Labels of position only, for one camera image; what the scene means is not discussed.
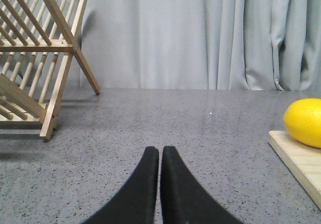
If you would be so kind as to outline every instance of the curtain fold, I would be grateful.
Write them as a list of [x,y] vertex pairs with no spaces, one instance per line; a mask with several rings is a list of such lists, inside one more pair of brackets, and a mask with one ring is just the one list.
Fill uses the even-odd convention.
[[102,87],[321,90],[320,20],[320,0],[89,0],[82,49]]

